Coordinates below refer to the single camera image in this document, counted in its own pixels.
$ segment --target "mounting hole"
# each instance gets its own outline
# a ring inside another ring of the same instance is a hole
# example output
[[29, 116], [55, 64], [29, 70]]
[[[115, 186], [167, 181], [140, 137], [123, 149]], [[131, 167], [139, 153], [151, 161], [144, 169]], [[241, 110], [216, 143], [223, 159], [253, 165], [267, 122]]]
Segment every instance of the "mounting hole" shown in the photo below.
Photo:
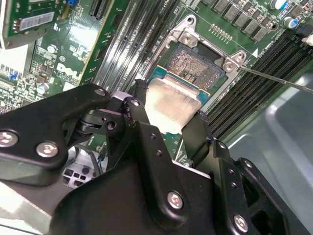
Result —
[[155, 140], [156, 138], [157, 138], [157, 136], [156, 136], [155, 134], [152, 133], [152, 134], [150, 135], [150, 139]]
[[232, 186], [233, 188], [238, 188], [238, 186], [237, 186], [234, 182], [231, 182], [231, 186]]
[[278, 28], [278, 24], [277, 23], [273, 23], [273, 25], [272, 25], [272, 30], [276, 30]]
[[116, 127], [116, 123], [114, 121], [108, 121], [106, 124], [106, 128], [111, 131]]
[[194, 23], [194, 19], [193, 18], [191, 18], [191, 17], [189, 17], [188, 19], [187, 19], [187, 23], [188, 24], [193, 24]]
[[229, 174], [231, 174], [231, 175], [234, 175], [234, 174], [235, 174], [235, 172], [234, 172], [232, 169], [229, 169], [228, 172], [229, 172]]
[[225, 144], [223, 144], [222, 142], [219, 142], [219, 145], [221, 148], [226, 148]]
[[161, 157], [161, 156], [163, 155], [163, 153], [162, 153], [161, 150], [158, 150], [158, 151], [156, 152], [156, 155], [158, 155], [159, 157]]

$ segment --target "cable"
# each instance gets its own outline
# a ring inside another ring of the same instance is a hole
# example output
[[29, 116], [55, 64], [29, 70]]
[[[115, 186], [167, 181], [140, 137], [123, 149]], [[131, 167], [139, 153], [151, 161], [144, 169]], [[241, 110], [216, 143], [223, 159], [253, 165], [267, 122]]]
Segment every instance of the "cable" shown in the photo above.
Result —
[[96, 174], [96, 176], [99, 176], [101, 174], [101, 171], [100, 171], [100, 167], [98, 165], [98, 162], [97, 162], [97, 159], [96, 159], [96, 156], [94, 155], [94, 153], [87, 149], [85, 146], [83, 145], [75, 145], [75, 147], [79, 148], [79, 149], [82, 149], [84, 150], [91, 158], [91, 161], [92, 161], [92, 165], [93, 165], [93, 169], [94, 169], [94, 173]]

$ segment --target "white plastic part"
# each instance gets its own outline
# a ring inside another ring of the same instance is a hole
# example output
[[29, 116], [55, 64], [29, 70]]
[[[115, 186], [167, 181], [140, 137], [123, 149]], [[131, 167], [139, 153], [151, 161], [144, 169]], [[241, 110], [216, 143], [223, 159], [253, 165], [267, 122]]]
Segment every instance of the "white plastic part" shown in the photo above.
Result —
[[269, 2], [270, 8], [274, 10], [282, 10], [285, 8], [286, 4], [287, 4], [286, 0], [271, 0]]
[[313, 46], [313, 34], [307, 38], [303, 38], [302, 41], [310, 46]]

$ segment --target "connector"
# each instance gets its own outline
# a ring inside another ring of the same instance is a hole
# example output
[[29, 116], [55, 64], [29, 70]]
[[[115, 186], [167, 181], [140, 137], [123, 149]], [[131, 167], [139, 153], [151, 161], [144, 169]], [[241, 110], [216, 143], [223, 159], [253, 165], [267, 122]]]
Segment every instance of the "connector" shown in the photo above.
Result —
[[101, 19], [104, 15], [107, 2], [107, 0], [94, 0], [89, 14], [96, 20]]
[[313, 34], [307, 38], [303, 38], [302, 41], [310, 46], [313, 46]]
[[67, 0], [68, 5], [76, 6], [79, 0]]

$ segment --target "chip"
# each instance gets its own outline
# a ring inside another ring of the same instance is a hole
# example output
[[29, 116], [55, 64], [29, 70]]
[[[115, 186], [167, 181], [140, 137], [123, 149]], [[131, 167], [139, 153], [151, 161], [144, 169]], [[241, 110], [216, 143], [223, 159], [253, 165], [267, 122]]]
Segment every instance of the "chip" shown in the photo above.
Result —
[[304, 6], [305, 4], [307, 4], [309, 2], [309, 0], [302, 0], [301, 2], [300, 2], [300, 4], [302, 5], [302, 6]]
[[166, 69], [204, 91], [225, 75], [220, 67], [185, 45], [180, 45], [174, 51]]
[[244, 29], [244, 32], [248, 35], [251, 35], [256, 28], [258, 27], [258, 23], [256, 21], [251, 21]]
[[248, 19], [249, 16], [246, 13], [242, 12], [238, 19], [236, 20], [235, 25], [238, 26], [239, 28], [242, 28]]
[[243, 10], [245, 12], [248, 12], [248, 10], [250, 9], [250, 7], [252, 7], [252, 3], [250, 3], [249, 1], [245, 4], [245, 6], [243, 7]]
[[225, 13], [224, 17], [228, 19], [229, 21], [232, 21], [238, 12], [239, 12], [239, 9], [236, 6], [231, 5], [229, 10]]
[[252, 18], [255, 19], [255, 20], [257, 20], [258, 17], [259, 17], [259, 15], [260, 15], [261, 13], [262, 13], [262, 12], [261, 12], [259, 9], [257, 9], [257, 10], [253, 13]]
[[300, 14], [302, 13], [302, 7], [297, 5], [293, 8], [293, 10], [290, 12], [290, 14], [294, 17], [297, 18]]
[[223, 12], [224, 9], [226, 8], [227, 4], [229, 3], [228, 0], [219, 0], [215, 6], [213, 7], [214, 10], [216, 10], [217, 12]]
[[269, 22], [270, 22], [270, 18], [266, 16], [265, 19], [262, 21], [261, 25], [265, 27]]
[[258, 27], [256, 30], [256, 34], [253, 36], [253, 39], [257, 42], [261, 41], [264, 36], [268, 33], [268, 31], [263, 27]]

